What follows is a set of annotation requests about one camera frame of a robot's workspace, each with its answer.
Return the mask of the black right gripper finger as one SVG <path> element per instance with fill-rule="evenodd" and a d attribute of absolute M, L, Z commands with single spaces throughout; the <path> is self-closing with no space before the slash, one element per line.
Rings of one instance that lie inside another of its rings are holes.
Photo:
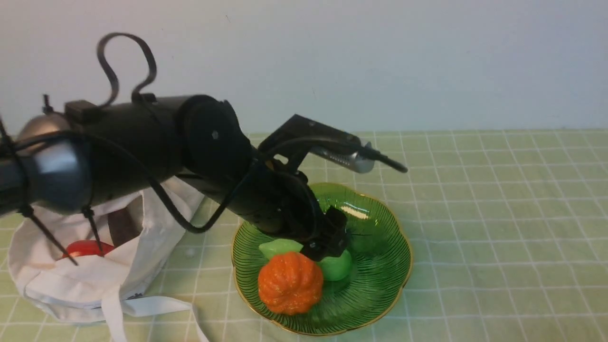
<path fill-rule="evenodd" d="M 343 236 L 321 236 L 312 239 L 302 239 L 302 255 L 315 262 L 326 257 L 341 257 L 343 254 Z"/>

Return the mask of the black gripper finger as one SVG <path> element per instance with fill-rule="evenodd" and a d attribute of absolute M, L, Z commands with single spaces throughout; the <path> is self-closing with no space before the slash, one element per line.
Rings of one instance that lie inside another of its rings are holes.
<path fill-rule="evenodd" d="M 335 207 L 325 212 L 325 240 L 328 247 L 345 247 L 347 244 L 347 216 Z"/>

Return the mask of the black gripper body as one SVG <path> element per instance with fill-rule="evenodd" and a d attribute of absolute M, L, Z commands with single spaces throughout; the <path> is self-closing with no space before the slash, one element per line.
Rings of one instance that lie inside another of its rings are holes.
<path fill-rule="evenodd" d="M 223 172 L 223 195 L 239 186 L 227 209 L 277 238 L 312 240 L 322 235 L 324 212 L 301 177 L 266 166 Z"/>

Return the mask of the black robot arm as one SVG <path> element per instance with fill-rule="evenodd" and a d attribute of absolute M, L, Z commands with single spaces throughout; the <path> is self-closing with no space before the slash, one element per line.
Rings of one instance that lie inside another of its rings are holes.
<path fill-rule="evenodd" d="M 230 210 L 263 234 L 295 240 L 306 257 L 339 257 L 347 217 L 322 209 L 298 171 L 318 145 L 347 145 L 341 133 L 310 135 L 294 115 L 254 147 L 225 100 L 208 95 L 96 106 L 35 117 L 13 140 L 1 130 L 1 214 L 32 217 L 34 204 L 59 214 L 151 188 L 178 225 L 208 231 Z"/>

